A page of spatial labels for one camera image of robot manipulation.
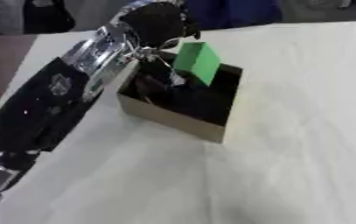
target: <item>green block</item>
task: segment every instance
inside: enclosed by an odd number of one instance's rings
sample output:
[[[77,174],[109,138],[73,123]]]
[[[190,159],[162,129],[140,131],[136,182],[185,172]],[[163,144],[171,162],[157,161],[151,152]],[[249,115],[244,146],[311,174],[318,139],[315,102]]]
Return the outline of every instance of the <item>green block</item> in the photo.
[[[173,68],[196,75],[207,86],[212,84],[220,66],[220,57],[207,43],[184,43],[173,62]]]

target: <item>cardboard box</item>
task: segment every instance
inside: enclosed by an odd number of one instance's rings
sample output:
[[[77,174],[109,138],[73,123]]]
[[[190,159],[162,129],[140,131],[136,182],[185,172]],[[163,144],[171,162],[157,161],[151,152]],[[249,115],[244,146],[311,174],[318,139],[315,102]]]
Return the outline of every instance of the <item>cardboard box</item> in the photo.
[[[176,54],[162,53],[162,57],[171,62]],[[227,120],[230,110],[233,106],[234,97],[239,86],[242,69],[235,66],[228,66],[221,64],[219,71],[215,75],[214,81],[211,85],[212,91],[223,95],[227,99],[227,110],[225,117],[222,117],[220,122],[207,122],[198,117],[185,115],[171,111],[167,108],[161,108],[154,104],[149,104],[139,98],[136,98],[130,93],[130,86],[133,80],[141,71],[141,67],[137,67],[121,85],[118,90],[117,97],[122,105],[122,109],[130,115],[139,116],[146,120],[183,130],[184,132],[193,134],[194,136],[203,138],[205,140],[222,143]]]

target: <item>table surface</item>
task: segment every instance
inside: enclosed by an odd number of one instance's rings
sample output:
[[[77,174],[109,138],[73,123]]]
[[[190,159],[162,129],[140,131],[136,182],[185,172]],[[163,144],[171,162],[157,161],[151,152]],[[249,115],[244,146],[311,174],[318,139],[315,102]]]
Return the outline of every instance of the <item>table surface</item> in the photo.
[[[89,35],[38,37],[0,103]],[[5,194],[0,223],[356,224],[356,23],[203,40],[245,68],[224,144],[125,115],[117,80]]]

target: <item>robot forearm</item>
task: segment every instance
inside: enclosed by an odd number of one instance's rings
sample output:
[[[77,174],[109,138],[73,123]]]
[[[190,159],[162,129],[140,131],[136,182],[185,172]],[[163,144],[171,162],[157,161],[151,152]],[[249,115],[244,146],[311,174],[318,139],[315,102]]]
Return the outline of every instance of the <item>robot forearm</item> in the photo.
[[[198,36],[178,2],[128,5],[113,24],[50,62],[0,108],[0,199],[41,152],[59,145],[130,61],[151,58],[171,39]]]

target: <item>open box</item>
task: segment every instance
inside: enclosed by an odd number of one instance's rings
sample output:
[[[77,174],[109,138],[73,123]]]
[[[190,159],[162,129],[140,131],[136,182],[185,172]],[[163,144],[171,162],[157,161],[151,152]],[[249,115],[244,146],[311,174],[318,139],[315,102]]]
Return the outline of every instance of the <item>open box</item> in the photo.
[[[175,56],[176,54],[167,52],[162,52],[161,54],[161,57],[169,63],[175,59]],[[207,98],[204,101],[202,101],[203,97],[199,101],[195,100],[195,96],[187,97],[192,98],[190,103],[195,108],[198,108],[201,104],[207,104],[208,107],[201,108],[201,112],[207,111],[206,113],[208,114],[205,115],[204,113],[193,114],[190,111],[176,107],[150,104],[148,101],[141,99],[136,92],[134,84],[134,79],[141,74],[141,69],[140,66],[134,69],[117,93],[122,109],[127,114],[183,130],[211,142],[222,143],[227,120],[241,79],[241,68],[221,64],[212,85],[206,89],[207,92],[211,93],[207,93]],[[217,114],[217,117],[207,116],[215,114]]]

